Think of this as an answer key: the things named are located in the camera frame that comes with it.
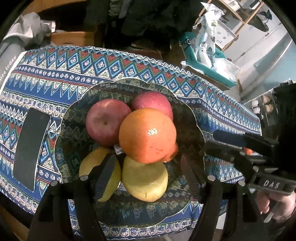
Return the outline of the person's right hand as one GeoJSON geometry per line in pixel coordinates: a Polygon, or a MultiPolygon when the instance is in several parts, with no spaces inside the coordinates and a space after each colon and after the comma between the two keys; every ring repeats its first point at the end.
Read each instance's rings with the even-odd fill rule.
{"type": "Polygon", "coordinates": [[[261,214],[266,214],[270,209],[270,202],[274,200],[279,203],[273,219],[278,223],[287,221],[293,214],[295,209],[295,192],[289,196],[278,193],[269,193],[258,191],[255,197],[255,202],[261,214]]]}

